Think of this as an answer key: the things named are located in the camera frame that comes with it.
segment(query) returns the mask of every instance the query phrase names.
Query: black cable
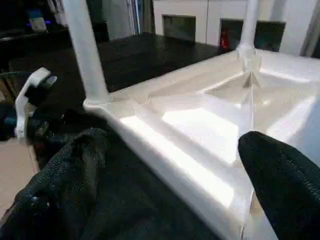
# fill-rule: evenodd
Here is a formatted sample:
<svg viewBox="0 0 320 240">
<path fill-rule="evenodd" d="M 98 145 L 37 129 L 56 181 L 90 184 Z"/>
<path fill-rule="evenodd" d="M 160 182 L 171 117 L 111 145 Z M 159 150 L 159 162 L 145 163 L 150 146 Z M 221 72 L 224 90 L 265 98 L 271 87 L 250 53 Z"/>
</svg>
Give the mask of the black cable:
<svg viewBox="0 0 320 240">
<path fill-rule="evenodd" d="M 3 72 L 0 73 L 1 78 L 8 78 L 8 77 L 26 77 L 28 78 L 31 75 L 31 72 L 28 71 L 10 71 L 10 72 Z"/>
</svg>

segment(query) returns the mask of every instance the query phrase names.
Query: black glove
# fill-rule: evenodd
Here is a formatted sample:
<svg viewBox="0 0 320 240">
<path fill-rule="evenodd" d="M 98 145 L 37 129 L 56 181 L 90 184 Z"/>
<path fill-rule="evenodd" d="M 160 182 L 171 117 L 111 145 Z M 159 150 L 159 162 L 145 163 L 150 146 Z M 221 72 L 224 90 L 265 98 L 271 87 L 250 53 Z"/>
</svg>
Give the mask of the black glove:
<svg viewBox="0 0 320 240">
<path fill-rule="evenodd" d="M 279 240 L 319 239 L 320 169 L 294 147 L 260 132 L 243 135 L 238 150 Z"/>
</svg>

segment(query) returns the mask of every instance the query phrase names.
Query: dark wooden table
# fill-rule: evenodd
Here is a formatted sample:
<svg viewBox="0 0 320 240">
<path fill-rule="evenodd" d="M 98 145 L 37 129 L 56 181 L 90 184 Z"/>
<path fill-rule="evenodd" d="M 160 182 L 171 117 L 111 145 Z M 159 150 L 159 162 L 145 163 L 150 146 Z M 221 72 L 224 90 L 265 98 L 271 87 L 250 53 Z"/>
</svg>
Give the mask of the dark wooden table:
<svg viewBox="0 0 320 240">
<path fill-rule="evenodd" d="M 98 44 L 110 92 L 161 76 L 227 52 L 212 45 L 150 33 Z M 82 110 L 85 92 L 73 49 L 13 59 L 12 71 L 33 72 L 45 67 L 58 77 L 43 106 Z"/>
</svg>

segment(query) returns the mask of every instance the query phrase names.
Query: glass panel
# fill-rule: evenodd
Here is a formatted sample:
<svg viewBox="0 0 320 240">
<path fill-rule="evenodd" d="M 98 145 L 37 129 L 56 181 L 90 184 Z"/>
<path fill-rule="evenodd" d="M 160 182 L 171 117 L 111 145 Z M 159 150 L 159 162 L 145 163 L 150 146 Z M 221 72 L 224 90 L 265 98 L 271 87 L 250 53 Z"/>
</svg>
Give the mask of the glass panel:
<svg viewBox="0 0 320 240">
<path fill-rule="evenodd" d="M 163 15 L 165 36 L 193 41 L 196 40 L 196 17 Z"/>
<path fill-rule="evenodd" d="M 235 49 L 241 38 L 243 20 L 222 19 L 220 46 Z M 254 45 L 257 49 L 278 52 L 286 23 L 275 21 L 258 21 Z"/>
</svg>

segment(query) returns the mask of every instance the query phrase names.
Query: white pole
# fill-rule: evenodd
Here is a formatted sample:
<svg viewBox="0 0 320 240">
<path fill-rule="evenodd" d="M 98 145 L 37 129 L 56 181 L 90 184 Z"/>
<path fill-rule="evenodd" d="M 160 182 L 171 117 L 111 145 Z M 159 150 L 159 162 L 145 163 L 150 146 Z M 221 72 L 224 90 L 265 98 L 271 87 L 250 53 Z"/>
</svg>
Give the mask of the white pole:
<svg viewBox="0 0 320 240">
<path fill-rule="evenodd" d="M 110 100 L 110 96 L 86 0 L 62 0 L 62 2 L 84 85 L 86 102 L 94 105 L 106 103 Z"/>
<path fill-rule="evenodd" d="M 247 0 L 242 34 L 238 50 L 240 55 L 247 56 L 255 49 L 255 35 L 259 13 L 259 0 Z"/>
</svg>

